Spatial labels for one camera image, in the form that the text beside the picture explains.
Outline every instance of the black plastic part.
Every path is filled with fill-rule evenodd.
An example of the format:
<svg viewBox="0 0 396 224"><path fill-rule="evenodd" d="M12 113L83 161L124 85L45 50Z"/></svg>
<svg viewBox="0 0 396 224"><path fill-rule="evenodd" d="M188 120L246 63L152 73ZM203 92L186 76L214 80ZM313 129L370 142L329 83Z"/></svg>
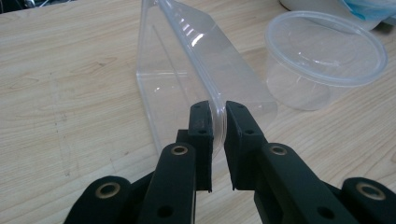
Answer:
<svg viewBox="0 0 396 224"><path fill-rule="evenodd" d="M195 150L184 143L163 149L137 223L193 223Z"/></svg>
<svg viewBox="0 0 396 224"><path fill-rule="evenodd" d="M396 194L374 180L362 177L347 179L341 188L340 198L360 223L396 223Z"/></svg>
<svg viewBox="0 0 396 224"><path fill-rule="evenodd" d="M3 0L0 4L0 14L25 9L23 0Z"/></svg>
<svg viewBox="0 0 396 224"><path fill-rule="evenodd" d="M262 223L282 223L284 216L282 208L277 202L268 182L263 177L258 178L257 189L254 192L254 203L256 204Z"/></svg>
<svg viewBox="0 0 396 224"><path fill-rule="evenodd" d="M134 223L151 177L152 173L132 185L117 176L94 181L78 198L64 223Z"/></svg>
<svg viewBox="0 0 396 224"><path fill-rule="evenodd" d="M234 189L254 190L258 163L257 151L267 140L244 105L226 102L227 135L224 150Z"/></svg>
<svg viewBox="0 0 396 224"><path fill-rule="evenodd" d="M213 126L208 101L191 107L188 130L179 130L177 142L192 145L196 150L196 190L212 191Z"/></svg>
<svg viewBox="0 0 396 224"><path fill-rule="evenodd" d="M282 222L270 223L359 223L290 147L266 144L257 163L283 211Z"/></svg>
<svg viewBox="0 0 396 224"><path fill-rule="evenodd" d="M326 182L323 182L324 185L326 185L326 187L332 192L332 194L338 199L340 200L340 193L341 190L336 188L335 186L328 184Z"/></svg>

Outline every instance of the white object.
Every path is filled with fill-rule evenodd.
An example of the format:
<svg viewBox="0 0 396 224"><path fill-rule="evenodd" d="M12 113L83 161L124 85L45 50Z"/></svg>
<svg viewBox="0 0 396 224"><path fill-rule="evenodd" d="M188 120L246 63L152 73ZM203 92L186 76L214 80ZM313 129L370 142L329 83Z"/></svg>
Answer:
<svg viewBox="0 0 396 224"><path fill-rule="evenodd" d="M365 30L372 30L381 22L363 21L351 14L347 8L337 0L279 0L279 2L288 10L316 11L332 14L352 21Z"/></svg>
<svg viewBox="0 0 396 224"><path fill-rule="evenodd" d="M382 44L355 23L332 15L293 11L265 32L271 56L267 86L281 103L321 109L347 90L380 77L388 57Z"/></svg>

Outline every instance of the wooden table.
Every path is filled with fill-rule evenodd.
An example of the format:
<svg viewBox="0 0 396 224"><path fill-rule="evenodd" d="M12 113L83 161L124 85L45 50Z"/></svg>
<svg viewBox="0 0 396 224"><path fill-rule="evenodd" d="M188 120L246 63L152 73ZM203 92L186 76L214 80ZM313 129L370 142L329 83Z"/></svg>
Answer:
<svg viewBox="0 0 396 224"><path fill-rule="evenodd" d="M276 0L183 1L210 14L264 76L263 31ZM78 0L0 15L0 223L61 223L95 179L136 181L158 160L135 80L140 1ZM265 134L293 147L324 181L351 176L396 191L396 31L372 31L389 64L332 106L279 105ZM260 223L252 192L227 170L197 195L196 223Z"/></svg>

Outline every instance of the plastic lid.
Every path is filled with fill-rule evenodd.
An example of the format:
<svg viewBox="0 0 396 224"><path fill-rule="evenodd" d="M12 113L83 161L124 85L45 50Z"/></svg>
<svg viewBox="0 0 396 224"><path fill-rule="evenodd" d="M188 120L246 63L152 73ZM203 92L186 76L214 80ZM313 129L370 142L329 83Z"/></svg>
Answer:
<svg viewBox="0 0 396 224"><path fill-rule="evenodd" d="M277 61L331 86L371 83L388 61L375 36L350 21L319 12L293 11L276 17L267 27L265 42Z"/></svg>

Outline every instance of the metal screw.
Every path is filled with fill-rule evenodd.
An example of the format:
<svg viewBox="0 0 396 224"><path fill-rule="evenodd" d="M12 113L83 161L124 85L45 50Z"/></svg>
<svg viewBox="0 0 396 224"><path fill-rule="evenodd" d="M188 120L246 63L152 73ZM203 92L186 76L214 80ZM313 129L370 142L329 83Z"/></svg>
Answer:
<svg viewBox="0 0 396 224"><path fill-rule="evenodd" d="M120 191L120 185L116 182L109 182L101 185L95 192L100 199L111 198Z"/></svg>
<svg viewBox="0 0 396 224"><path fill-rule="evenodd" d="M176 156L184 155L188 151L189 151L189 149L186 147L183 147L183 146L176 146L176 147L172 147L172 149L171 149L172 154L174 154Z"/></svg>
<svg viewBox="0 0 396 224"><path fill-rule="evenodd" d="M373 200L383 201L387 198L387 196L381 189L371 184L360 182L356 185L356 189L365 197Z"/></svg>
<svg viewBox="0 0 396 224"><path fill-rule="evenodd" d="M288 154L288 151L283 147L271 147L270 150L272 153L274 153L278 156L284 156L284 155Z"/></svg>

